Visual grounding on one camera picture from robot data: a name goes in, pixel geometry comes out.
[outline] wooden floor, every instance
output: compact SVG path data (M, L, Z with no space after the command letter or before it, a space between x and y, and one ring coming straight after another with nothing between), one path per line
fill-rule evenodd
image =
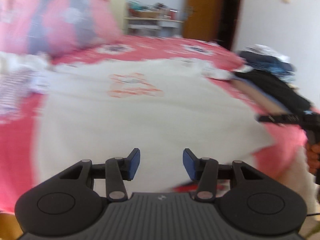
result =
M22 235L22 231L15 216L0 214L0 238L2 240L16 240Z

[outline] cardboard box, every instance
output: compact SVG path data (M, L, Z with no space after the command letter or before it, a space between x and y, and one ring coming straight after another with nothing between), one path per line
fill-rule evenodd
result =
M143 12L137 11L136 17L140 18L159 18L160 12Z

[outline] blue finger pad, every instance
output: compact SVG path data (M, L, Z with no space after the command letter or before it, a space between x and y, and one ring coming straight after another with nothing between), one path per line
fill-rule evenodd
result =
M136 152L134 157L131 160L130 168L129 168L129 179L132 180L137 172L137 169L140 164L140 150Z
M196 178L196 167L195 163L193 162L192 158L188 155L188 153L184 150L183 151L183 165L190 177L191 180Z

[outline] floral pattern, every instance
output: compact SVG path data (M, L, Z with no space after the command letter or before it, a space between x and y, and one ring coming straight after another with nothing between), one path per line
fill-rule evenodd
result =
M66 23L76 24L82 20L83 15L79 9L70 7L64 11L63 17Z
M198 52L203 55L211 56L213 55L213 51L205 49L201 46L197 45L182 45L186 50L192 51L192 52Z
M119 55L124 54L126 52L134 51L134 49L125 44L117 44L117 45L102 45L96 50L100 54L111 54L111 55Z
M163 97L164 92L150 84L143 74L131 73L130 75L110 75L112 80L108 95L114 98L125 98L129 96L153 96Z
M148 45L145 45L143 43L137 43L137 46L141 47L141 48L145 48L145 49L154 49L153 47L151 46L148 46Z

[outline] pink pillowcase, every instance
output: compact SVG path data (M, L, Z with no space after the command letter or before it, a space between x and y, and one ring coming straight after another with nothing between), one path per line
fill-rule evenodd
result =
M13 11L0 44L5 52L61 56L114 43L122 35L109 0L14 0Z
M13 0L0 0L0 50L4 50L4 37L12 15Z

